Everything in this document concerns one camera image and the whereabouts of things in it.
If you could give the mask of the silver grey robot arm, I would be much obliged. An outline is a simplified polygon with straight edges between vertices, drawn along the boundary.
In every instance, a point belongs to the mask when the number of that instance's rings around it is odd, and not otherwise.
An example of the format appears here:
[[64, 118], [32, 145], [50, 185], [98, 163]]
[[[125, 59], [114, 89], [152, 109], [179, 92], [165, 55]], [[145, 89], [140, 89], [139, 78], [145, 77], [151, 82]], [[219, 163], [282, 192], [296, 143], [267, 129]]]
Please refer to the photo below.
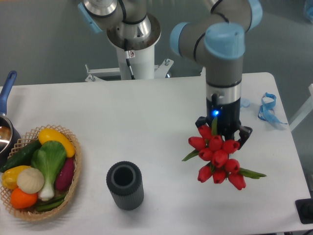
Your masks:
[[[154, 47], [161, 28], [146, 1], [83, 0], [78, 8], [92, 30], [106, 32], [116, 48], [123, 80], [154, 78]], [[209, 10], [200, 23], [177, 24], [170, 47], [205, 68], [206, 116], [196, 125], [216, 123], [226, 140], [239, 133], [243, 145], [252, 133], [240, 122], [245, 34], [260, 23], [262, 7], [257, 0], [211, 0]]]

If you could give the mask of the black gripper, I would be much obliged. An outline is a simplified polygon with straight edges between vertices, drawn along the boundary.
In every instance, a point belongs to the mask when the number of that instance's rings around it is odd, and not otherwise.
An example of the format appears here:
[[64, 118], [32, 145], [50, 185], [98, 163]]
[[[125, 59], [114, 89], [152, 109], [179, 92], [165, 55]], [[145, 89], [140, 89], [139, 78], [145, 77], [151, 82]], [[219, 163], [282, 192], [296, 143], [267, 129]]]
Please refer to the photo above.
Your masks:
[[224, 136], [226, 140], [234, 139], [234, 134], [238, 130], [239, 138], [236, 140], [239, 143], [239, 150], [243, 147], [246, 141], [249, 139], [252, 128], [248, 126], [242, 126], [240, 123], [240, 101], [237, 101], [213, 106], [210, 100], [206, 100], [206, 117], [199, 117], [195, 125], [197, 128], [206, 125], [212, 126], [212, 121], [217, 118], [217, 131], [219, 135]]

